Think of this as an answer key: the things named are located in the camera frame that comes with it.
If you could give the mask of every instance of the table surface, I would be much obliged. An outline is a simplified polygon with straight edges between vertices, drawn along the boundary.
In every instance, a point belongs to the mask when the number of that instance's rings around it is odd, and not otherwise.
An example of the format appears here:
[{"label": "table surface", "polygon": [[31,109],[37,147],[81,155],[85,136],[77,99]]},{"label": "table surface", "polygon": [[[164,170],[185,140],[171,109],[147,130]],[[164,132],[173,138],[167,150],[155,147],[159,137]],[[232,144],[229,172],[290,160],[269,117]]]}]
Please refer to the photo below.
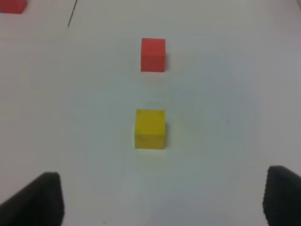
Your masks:
[{"label": "table surface", "polygon": [[[296,0],[79,0],[67,28],[73,5],[0,15],[0,202],[57,171],[65,226],[267,225],[268,167],[301,174]],[[137,108],[166,111],[164,150],[134,149]]]}]

